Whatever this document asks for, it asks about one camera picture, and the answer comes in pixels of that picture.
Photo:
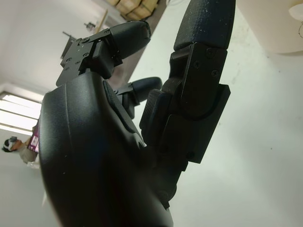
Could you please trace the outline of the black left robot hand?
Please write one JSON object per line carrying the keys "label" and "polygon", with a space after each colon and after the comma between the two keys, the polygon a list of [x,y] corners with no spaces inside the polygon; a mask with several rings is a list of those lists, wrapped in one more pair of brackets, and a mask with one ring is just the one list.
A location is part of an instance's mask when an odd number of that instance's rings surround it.
{"label": "black left robot hand", "polygon": [[165,83],[108,83],[114,67],[150,41],[145,21],[73,42],[39,118],[42,177],[62,226],[173,226],[179,177],[202,161],[231,93],[219,81],[235,6],[190,1]]}

